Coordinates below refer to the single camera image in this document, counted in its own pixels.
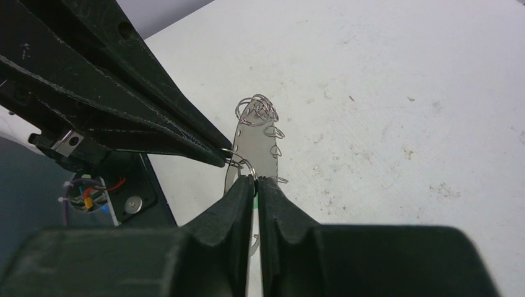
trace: screw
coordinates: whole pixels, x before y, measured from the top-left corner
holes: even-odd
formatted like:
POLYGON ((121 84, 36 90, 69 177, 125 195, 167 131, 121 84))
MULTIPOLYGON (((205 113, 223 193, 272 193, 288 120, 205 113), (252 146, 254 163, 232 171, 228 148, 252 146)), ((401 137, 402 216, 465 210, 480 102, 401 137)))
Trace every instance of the screw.
POLYGON ((69 145, 74 147, 75 145, 79 144, 79 138, 78 137, 73 137, 71 139, 69 139, 69 145))

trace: gray floor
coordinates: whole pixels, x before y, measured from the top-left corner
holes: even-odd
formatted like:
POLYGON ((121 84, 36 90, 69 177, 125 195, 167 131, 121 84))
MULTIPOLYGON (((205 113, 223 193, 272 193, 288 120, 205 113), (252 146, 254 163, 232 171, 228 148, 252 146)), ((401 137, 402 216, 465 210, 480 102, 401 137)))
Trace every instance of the gray floor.
POLYGON ((17 246, 40 228, 62 224, 57 198, 71 177, 53 160, 0 138, 0 271, 17 246))

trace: tabletop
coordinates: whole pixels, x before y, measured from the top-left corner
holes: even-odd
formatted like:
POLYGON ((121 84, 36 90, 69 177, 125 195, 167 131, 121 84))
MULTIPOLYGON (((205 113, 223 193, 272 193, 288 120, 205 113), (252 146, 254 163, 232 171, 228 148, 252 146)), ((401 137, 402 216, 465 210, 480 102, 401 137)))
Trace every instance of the tabletop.
MULTIPOLYGON (((517 296, 523 28, 514 0, 215 0, 146 43, 231 140, 239 100, 275 104, 281 188, 315 220, 454 226, 517 296)), ((225 168, 151 160, 180 225, 222 196, 225 168)))

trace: purple cable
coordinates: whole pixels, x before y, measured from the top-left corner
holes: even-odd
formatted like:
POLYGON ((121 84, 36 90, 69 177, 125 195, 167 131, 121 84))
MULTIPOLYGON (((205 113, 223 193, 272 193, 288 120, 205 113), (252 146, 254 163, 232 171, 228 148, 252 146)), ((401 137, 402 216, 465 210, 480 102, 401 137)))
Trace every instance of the purple cable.
POLYGON ((102 187, 102 182, 97 181, 96 179, 90 179, 90 178, 77 178, 73 179, 69 182, 70 185, 66 186, 66 190, 64 190, 64 200, 62 200, 62 218, 64 221, 64 226, 69 225, 69 191, 71 190, 71 187, 76 186, 79 183, 90 183, 94 184, 96 186, 102 187))

